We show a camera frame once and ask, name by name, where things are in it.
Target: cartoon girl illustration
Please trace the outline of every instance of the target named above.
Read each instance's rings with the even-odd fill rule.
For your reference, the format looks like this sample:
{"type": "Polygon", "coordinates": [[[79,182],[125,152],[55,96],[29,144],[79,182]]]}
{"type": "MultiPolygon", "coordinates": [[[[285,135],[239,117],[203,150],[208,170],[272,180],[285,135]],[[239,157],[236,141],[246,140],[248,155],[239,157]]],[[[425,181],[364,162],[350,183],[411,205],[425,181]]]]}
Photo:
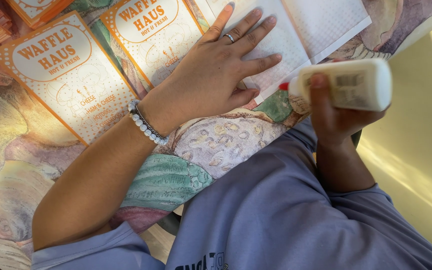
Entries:
{"type": "Polygon", "coordinates": [[[73,90],[67,83],[62,81],[51,81],[46,86],[48,95],[57,101],[60,106],[68,106],[71,109],[72,116],[81,118],[80,126],[86,128],[83,120],[86,117],[86,111],[75,98],[73,90]]]}
{"type": "Polygon", "coordinates": [[[99,64],[85,64],[78,69],[79,80],[90,87],[89,93],[95,93],[98,101],[110,96],[103,83],[107,76],[106,67],[99,64]]]}
{"type": "Polygon", "coordinates": [[[188,40],[191,37],[189,25],[184,23],[171,24],[166,27],[164,32],[166,41],[174,46],[174,52],[180,55],[186,55],[189,51],[188,40]]]}
{"type": "Polygon", "coordinates": [[[148,67],[153,67],[157,72],[160,80],[166,79],[171,73],[166,69],[164,61],[159,58],[159,50],[149,41],[142,42],[138,47],[139,55],[146,61],[148,67]]]}

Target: table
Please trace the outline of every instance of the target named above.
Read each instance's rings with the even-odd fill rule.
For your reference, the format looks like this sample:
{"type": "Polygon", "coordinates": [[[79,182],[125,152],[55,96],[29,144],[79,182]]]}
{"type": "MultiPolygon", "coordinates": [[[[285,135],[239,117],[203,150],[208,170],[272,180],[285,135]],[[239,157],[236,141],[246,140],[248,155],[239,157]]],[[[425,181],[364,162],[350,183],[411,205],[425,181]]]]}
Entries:
{"type": "MultiPolygon", "coordinates": [[[[194,7],[193,0],[186,2],[194,7]]],[[[432,0],[363,3],[373,24],[324,62],[339,57],[389,59],[399,48],[432,30],[432,0]]],[[[75,0],[62,14],[71,10],[80,13],[144,98],[146,85],[99,20],[99,15],[113,4],[112,0],[75,0]]],[[[0,5],[13,18],[13,39],[32,31],[5,2],[0,5]]],[[[202,16],[195,16],[207,30],[202,16]]],[[[128,221],[136,232],[143,232],[308,115],[309,106],[301,98],[279,91],[259,106],[251,103],[218,117],[186,123],[171,135],[166,146],[157,148],[148,158],[111,225],[128,221]]],[[[30,268],[33,213],[54,181],[84,149],[71,132],[0,69],[0,268],[30,268]]]]}

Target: red glue cap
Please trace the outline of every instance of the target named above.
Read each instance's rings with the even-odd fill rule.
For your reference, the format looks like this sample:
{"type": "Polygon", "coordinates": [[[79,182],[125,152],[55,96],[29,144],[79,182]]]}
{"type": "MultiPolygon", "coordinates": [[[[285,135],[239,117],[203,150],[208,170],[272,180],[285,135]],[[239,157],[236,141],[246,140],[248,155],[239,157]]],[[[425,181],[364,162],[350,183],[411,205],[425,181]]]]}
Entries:
{"type": "Polygon", "coordinates": [[[290,83],[282,83],[282,84],[279,85],[279,89],[287,91],[288,88],[289,88],[289,86],[290,86],[290,83]]]}

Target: white beaded bracelet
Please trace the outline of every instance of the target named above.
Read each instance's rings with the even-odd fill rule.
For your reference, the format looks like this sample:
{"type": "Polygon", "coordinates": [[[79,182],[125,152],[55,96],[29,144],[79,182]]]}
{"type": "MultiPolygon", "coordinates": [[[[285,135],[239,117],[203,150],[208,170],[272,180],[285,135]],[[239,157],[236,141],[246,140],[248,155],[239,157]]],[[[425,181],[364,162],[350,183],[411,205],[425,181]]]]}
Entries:
{"type": "Polygon", "coordinates": [[[170,137],[163,137],[158,134],[149,124],[146,122],[144,117],[141,115],[141,113],[138,110],[138,104],[141,102],[140,100],[133,100],[129,102],[128,109],[129,109],[129,117],[131,117],[135,122],[136,126],[139,126],[139,129],[144,132],[144,135],[146,135],[150,140],[152,140],[155,144],[159,145],[166,145],[168,141],[170,140],[170,137]]]}

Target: white glue bottle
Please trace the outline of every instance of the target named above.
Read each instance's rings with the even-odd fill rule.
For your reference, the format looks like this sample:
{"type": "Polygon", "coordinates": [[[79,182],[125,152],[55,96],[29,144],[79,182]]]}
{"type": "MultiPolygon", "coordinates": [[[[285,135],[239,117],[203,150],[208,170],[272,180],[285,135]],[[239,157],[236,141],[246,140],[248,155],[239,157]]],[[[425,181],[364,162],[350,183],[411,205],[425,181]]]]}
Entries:
{"type": "Polygon", "coordinates": [[[311,101],[311,76],[326,74],[334,107],[381,112],[391,103],[393,83],[388,63],[379,58],[332,62],[302,68],[299,76],[280,86],[311,101]]]}

